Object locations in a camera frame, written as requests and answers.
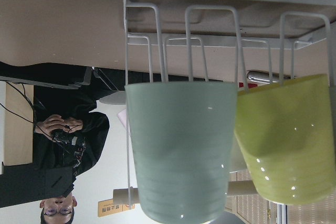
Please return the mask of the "green cup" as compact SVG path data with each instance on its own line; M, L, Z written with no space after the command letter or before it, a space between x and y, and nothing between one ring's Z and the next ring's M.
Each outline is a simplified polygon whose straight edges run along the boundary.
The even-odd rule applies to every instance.
M125 87L143 212L160 223L205 223L224 210L237 87L154 82Z

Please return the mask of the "yellow cup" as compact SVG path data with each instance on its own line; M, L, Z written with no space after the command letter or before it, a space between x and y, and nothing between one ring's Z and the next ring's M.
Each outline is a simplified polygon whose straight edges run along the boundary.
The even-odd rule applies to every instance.
M256 190L265 199L304 205L335 190L326 74L240 91L235 136Z

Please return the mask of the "person in black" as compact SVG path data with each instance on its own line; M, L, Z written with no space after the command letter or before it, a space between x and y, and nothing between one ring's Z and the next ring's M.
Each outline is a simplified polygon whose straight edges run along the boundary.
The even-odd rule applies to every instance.
M108 117L95 111L111 90L34 88L36 123L33 164L37 169L71 168L72 176L98 162L110 128Z

